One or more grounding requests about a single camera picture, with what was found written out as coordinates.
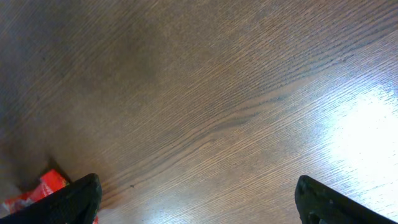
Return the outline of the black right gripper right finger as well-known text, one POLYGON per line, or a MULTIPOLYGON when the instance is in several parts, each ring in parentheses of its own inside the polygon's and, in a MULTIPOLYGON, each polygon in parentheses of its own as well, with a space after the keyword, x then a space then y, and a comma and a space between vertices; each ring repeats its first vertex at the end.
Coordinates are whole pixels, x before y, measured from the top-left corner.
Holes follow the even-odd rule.
POLYGON ((298 179, 295 204, 303 224, 397 224, 307 175, 298 179))

